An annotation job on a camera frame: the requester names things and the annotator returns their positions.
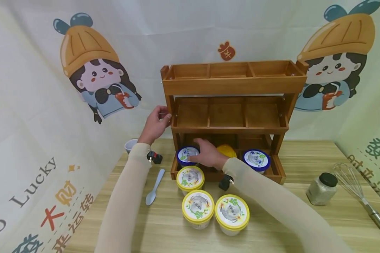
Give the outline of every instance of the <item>blue bear ears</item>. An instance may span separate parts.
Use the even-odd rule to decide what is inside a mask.
[[[71,26],[93,26],[93,19],[86,13],[76,13],[70,18],[70,25],[61,19],[54,19],[53,27],[60,34],[66,34]]]
[[[356,5],[349,13],[340,5],[331,5],[324,12],[326,21],[331,22],[335,19],[341,18],[350,14],[364,13],[372,14],[380,7],[380,0],[365,0]]]

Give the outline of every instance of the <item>hand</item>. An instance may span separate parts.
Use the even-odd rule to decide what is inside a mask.
[[[207,140],[196,138],[194,142],[199,144],[200,154],[189,156],[187,159],[190,162],[201,163],[204,166],[222,170],[229,157],[220,153],[217,148]]]
[[[171,118],[172,115],[168,113],[166,106],[159,105],[155,107],[146,120],[144,130],[142,130],[138,142],[152,145],[170,125]]]

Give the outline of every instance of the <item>white cup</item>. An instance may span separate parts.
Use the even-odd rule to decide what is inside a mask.
[[[138,142],[138,139],[132,139],[127,141],[124,145],[125,151],[129,154],[131,152],[132,147]]]

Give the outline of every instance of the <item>black jar lid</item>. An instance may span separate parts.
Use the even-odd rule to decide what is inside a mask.
[[[329,187],[335,187],[336,184],[338,183],[338,179],[336,176],[332,175],[331,173],[324,172],[319,176],[319,180],[321,183],[325,184],[326,186]]]

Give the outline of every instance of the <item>black bow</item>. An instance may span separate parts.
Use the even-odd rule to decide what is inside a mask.
[[[339,82],[332,82],[332,83],[338,85],[339,87],[341,86],[341,83]],[[325,95],[328,93],[335,93],[336,90],[337,90],[336,86],[332,85],[331,83],[328,83],[325,86],[322,86],[319,83],[313,83],[313,84],[308,85],[308,87],[305,89],[303,93],[303,97],[312,98],[318,93],[323,93]]]
[[[96,91],[94,94],[94,97],[96,98],[97,102],[99,104],[104,104],[108,100],[109,95],[115,95],[117,93],[121,93],[121,89],[117,85],[110,85],[108,89],[106,88],[101,88]]]

